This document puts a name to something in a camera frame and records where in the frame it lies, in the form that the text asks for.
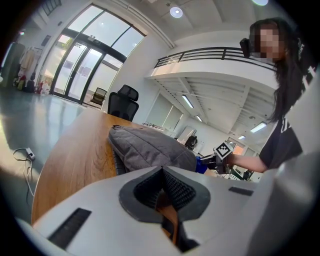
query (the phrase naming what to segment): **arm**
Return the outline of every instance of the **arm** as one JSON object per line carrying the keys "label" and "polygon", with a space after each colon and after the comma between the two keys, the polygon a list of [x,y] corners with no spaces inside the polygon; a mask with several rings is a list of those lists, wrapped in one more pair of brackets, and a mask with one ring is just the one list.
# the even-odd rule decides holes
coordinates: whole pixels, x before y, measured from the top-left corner
{"label": "arm", "polygon": [[242,168],[258,173],[263,173],[268,169],[259,156],[231,154],[228,156],[227,163],[230,165],[240,166]]}

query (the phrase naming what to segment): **person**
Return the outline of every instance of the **person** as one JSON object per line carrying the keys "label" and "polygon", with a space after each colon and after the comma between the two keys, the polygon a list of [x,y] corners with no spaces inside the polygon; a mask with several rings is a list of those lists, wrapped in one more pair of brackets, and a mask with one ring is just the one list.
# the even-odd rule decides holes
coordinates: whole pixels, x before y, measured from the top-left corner
{"label": "person", "polygon": [[269,121],[277,124],[259,156],[231,154],[226,162],[263,173],[302,153],[286,114],[308,89],[317,63],[299,33],[281,18],[259,20],[252,24],[249,49],[274,63],[278,88],[274,92],[275,107]]}

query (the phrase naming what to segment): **wooden table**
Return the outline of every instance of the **wooden table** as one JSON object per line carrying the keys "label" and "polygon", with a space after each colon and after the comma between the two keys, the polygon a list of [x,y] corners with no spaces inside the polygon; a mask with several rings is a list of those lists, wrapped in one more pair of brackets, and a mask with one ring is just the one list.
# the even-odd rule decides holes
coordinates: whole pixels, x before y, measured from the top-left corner
{"label": "wooden table", "polygon": [[86,185],[116,176],[112,148],[107,141],[113,125],[145,127],[87,108],[67,128],[52,149],[38,179],[32,224]]}

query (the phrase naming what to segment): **white ceiling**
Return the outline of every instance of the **white ceiling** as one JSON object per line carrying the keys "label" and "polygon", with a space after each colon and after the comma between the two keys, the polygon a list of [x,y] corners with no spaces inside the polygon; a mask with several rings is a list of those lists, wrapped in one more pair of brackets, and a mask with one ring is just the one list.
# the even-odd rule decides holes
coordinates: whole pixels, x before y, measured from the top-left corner
{"label": "white ceiling", "polygon": [[[190,114],[200,115],[205,123],[238,139],[256,151],[267,141],[273,124],[257,131],[252,128],[262,121],[267,122],[273,111],[273,90],[259,90],[246,84],[203,77],[158,78],[155,83],[170,93]],[[186,95],[194,108],[182,98]]]}
{"label": "white ceiling", "polygon": [[[287,15],[271,1],[259,6],[252,0],[126,0],[154,22],[172,40],[211,31],[248,31],[257,20]],[[170,15],[180,7],[181,18]]]}

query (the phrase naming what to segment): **polished floor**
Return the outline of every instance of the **polished floor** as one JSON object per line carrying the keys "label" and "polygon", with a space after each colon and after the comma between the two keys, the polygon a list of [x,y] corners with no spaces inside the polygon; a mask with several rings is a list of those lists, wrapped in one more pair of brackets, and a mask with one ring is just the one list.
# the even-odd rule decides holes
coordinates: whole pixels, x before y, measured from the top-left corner
{"label": "polished floor", "polygon": [[57,140],[85,108],[52,95],[39,95],[0,86],[0,186],[12,213],[31,222],[33,197],[27,196],[23,170],[13,150],[30,148],[35,155],[32,182],[35,190],[42,167]]}

